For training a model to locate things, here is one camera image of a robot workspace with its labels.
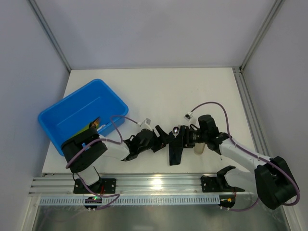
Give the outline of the black paper napkin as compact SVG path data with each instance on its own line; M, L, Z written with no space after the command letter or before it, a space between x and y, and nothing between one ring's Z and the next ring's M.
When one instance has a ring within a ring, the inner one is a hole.
M174 137L171 132L169 132L170 143L169 143L169 165L175 166L181 163L181 157L183 149L186 145L186 130L187 126L181 125L180 132L177 137Z

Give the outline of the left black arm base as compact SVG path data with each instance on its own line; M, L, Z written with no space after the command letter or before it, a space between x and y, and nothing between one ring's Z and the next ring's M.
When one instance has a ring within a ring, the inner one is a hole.
M116 191L116 179L101 178L98 182L88 186L88 188L96 194L114 194ZM86 194L90 192L85 188L80 179L76 179L73 193Z

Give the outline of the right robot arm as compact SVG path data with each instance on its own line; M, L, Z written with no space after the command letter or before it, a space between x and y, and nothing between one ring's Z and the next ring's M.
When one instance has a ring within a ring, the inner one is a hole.
M198 118L199 126L184 128L183 147L208 147L220 156L227 157L246 171L227 166L216 173L222 190L240 189L256 193L259 200L270 209L281 205L293 206L299 202L300 190L287 162L280 156L269 158L242 147L229 132L220 132L211 115Z

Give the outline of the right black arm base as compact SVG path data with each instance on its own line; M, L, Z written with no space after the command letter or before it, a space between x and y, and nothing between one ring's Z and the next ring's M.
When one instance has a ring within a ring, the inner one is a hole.
M216 177L202 176L200 178L203 193L217 193L219 186Z

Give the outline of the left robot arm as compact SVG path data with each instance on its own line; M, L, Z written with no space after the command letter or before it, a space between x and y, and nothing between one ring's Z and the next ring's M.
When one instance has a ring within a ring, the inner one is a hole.
M155 153L163 149L171 141L172 134L167 134L160 126L156 126L155 130L144 128L122 142L107 139L94 128L89 128L65 141L61 150L67 161L65 168L90 187L101 180L93 165L100 157L132 161L147 150Z

